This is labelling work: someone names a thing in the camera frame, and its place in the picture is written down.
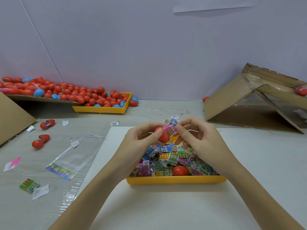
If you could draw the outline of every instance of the person's left arm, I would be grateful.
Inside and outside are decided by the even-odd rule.
[[[111,160],[98,172],[79,196],[50,226],[48,230],[89,229],[112,190],[129,176],[140,162],[146,149],[152,144],[165,145],[158,139],[162,130],[144,137],[164,126],[162,123],[145,123],[129,129]]]

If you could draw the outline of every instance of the person's right hand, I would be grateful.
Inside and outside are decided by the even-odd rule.
[[[188,117],[181,120],[176,129],[180,136],[175,144],[182,140],[187,142],[197,156],[212,166],[217,173],[227,176],[232,169],[240,165],[213,124],[196,117]]]

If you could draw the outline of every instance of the person's right arm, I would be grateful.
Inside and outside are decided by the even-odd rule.
[[[176,129],[180,137],[175,143],[184,140],[184,148],[190,145],[200,159],[226,177],[262,230],[304,230],[241,165],[214,125],[196,117],[189,117],[181,120]]]

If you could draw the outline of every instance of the fingernail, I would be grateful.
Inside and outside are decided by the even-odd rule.
[[[159,128],[156,132],[157,132],[158,134],[162,134],[162,133],[163,133],[163,130],[162,130],[162,128]]]

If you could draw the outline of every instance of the forearm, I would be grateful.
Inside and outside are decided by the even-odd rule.
[[[115,169],[108,164],[104,166],[48,230],[89,229],[102,205],[119,182]]]
[[[303,230],[304,228],[281,207],[241,164],[228,174],[262,230]]]

